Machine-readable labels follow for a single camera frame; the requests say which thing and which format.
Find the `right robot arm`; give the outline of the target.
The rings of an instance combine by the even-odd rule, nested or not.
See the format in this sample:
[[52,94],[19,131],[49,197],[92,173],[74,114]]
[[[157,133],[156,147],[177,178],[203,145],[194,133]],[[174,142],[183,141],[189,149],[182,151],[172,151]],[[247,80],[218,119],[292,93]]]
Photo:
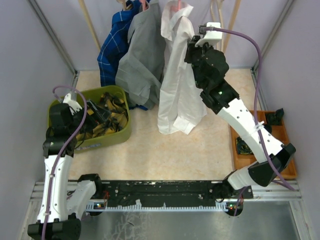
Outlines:
[[225,80],[229,70],[225,55],[199,35],[187,42],[184,61],[191,64],[195,86],[204,104],[224,119],[248,145],[256,161],[231,172],[212,188],[215,199],[235,198],[243,188],[268,186],[290,163],[296,148],[284,144],[256,121],[240,95]]

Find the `pink plastic hanger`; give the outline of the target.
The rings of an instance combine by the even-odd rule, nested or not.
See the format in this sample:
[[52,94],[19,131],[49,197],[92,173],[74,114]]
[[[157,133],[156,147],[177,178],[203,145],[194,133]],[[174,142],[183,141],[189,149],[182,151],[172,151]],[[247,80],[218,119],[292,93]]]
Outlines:
[[171,11],[178,12],[182,8],[182,1],[177,0],[175,4],[172,4],[170,7]]

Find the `white shirt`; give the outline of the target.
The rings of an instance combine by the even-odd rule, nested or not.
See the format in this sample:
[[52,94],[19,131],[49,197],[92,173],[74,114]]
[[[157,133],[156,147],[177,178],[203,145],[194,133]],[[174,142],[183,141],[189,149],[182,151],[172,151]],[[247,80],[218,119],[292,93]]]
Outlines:
[[165,39],[164,78],[160,88],[157,126],[161,134],[182,132],[188,135],[196,127],[207,109],[196,87],[192,66],[184,61],[188,40],[195,35],[189,20],[193,6],[181,1],[178,12],[171,11],[170,0],[161,16],[161,36]]

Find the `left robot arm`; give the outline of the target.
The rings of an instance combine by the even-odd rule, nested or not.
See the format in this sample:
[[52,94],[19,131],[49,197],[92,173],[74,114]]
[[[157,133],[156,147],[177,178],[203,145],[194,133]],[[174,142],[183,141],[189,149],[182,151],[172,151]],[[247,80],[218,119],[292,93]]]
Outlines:
[[103,195],[97,173],[81,175],[76,189],[68,194],[68,176],[77,145],[76,135],[83,126],[86,108],[64,99],[49,108],[51,126],[43,143],[45,180],[36,222],[27,228],[33,240],[77,240],[81,219],[91,198]]

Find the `light wooden hanger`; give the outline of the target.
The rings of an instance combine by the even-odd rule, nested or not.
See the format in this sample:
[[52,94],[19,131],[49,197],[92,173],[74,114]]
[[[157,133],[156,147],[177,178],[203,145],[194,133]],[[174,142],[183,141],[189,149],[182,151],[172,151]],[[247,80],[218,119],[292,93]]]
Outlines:
[[221,25],[224,24],[222,7],[223,0],[211,0],[210,1],[210,15],[213,22],[219,22]]

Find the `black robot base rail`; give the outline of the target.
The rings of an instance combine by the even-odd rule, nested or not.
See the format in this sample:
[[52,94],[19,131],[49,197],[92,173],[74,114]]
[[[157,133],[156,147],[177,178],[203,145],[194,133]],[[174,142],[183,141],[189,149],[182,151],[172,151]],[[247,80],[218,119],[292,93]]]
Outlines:
[[102,212],[226,212],[253,198],[251,187],[226,188],[211,180],[109,180],[102,181],[85,210]]

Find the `yellow plaid flannel shirt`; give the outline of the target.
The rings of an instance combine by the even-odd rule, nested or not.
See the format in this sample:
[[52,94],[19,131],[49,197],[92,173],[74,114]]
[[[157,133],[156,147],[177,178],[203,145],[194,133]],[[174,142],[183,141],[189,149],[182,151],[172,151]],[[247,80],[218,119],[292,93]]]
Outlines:
[[127,126],[129,117],[125,101],[109,92],[104,92],[98,102],[94,102],[102,108],[106,108],[111,112],[109,118],[110,123],[106,128],[97,126],[93,130],[84,130],[84,124],[81,127],[76,139],[80,142],[85,140],[102,137],[117,133]]

